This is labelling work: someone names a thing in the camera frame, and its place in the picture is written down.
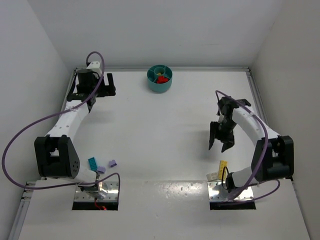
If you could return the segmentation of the long yellow lego brick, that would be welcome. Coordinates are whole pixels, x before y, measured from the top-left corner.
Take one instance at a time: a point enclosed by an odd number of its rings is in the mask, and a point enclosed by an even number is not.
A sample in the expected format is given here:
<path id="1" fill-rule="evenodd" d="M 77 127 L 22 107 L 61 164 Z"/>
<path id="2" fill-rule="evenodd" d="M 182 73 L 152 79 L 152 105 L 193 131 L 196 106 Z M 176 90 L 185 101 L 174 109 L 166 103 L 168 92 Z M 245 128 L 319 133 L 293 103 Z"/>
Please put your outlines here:
<path id="1" fill-rule="evenodd" d="M 228 162 L 225 160 L 221 160 L 219 163 L 218 169 L 218 179 L 225 180 L 228 175 Z"/>

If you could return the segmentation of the long red lego brick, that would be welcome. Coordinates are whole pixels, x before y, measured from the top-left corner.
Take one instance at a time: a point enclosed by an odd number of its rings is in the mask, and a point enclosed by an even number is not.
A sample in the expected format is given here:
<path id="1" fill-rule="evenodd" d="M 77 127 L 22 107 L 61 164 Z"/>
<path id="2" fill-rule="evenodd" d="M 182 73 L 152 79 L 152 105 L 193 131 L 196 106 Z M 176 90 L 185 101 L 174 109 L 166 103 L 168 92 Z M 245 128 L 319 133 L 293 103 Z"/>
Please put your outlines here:
<path id="1" fill-rule="evenodd" d="M 163 84 L 163 83 L 162 83 L 162 77 L 163 77 L 163 76 L 159 76 L 159 77 L 157 78 L 157 80 L 156 80 L 156 83 L 157 83 L 157 84 Z"/>

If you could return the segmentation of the small red lego brick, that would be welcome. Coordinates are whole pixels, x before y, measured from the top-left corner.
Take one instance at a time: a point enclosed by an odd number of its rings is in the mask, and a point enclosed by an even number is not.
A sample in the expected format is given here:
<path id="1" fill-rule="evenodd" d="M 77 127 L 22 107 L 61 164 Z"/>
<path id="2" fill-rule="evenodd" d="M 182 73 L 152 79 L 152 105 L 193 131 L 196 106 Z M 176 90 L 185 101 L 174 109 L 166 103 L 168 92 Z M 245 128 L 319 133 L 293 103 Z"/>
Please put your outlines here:
<path id="1" fill-rule="evenodd" d="M 164 77 L 164 76 L 162 76 L 162 78 L 161 78 L 162 80 L 162 83 L 166 83 L 166 82 L 168 82 L 169 81 L 169 79 L 168 78 L 166 78 L 166 77 Z"/>

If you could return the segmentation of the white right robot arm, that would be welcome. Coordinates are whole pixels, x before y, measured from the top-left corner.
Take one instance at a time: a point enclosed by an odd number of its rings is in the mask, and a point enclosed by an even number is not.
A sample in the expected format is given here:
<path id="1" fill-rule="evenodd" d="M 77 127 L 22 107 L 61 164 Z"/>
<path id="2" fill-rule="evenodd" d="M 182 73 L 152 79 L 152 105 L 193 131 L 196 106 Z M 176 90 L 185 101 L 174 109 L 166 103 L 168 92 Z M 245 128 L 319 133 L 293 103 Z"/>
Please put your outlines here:
<path id="1" fill-rule="evenodd" d="M 294 174 L 294 141 L 280 135 L 257 116 L 249 101 L 224 96 L 217 102 L 218 121 L 210 123 L 209 148 L 222 143 L 222 152 L 235 145 L 234 129 L 239 126 L 255 149 L 251 164 L 230 172 L 225 179 L 228 199 L 235 199 L 247 187 L 264 182 L 291 178 Z"/>

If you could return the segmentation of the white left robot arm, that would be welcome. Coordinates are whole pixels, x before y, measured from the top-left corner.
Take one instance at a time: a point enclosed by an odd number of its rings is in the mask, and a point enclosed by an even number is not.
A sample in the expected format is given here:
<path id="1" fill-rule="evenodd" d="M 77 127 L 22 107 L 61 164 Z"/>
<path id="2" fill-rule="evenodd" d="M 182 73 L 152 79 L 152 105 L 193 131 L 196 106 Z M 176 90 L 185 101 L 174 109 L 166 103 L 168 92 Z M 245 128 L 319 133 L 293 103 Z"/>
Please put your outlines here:
<path id="1" fill-rule="evenodd" d="M 97 98 L 116 94 L 112 73 L 99 82 L 99 69 L 76 71 L 66 96 L 65 110 L 54 127 L 34 141 L 39 175 L 45 178 L 65 179 L 80 186 L 93 186 L 98 173 L 82 166 L 73 145 L 73 139 L 81 122 L 91 112 Z"/>

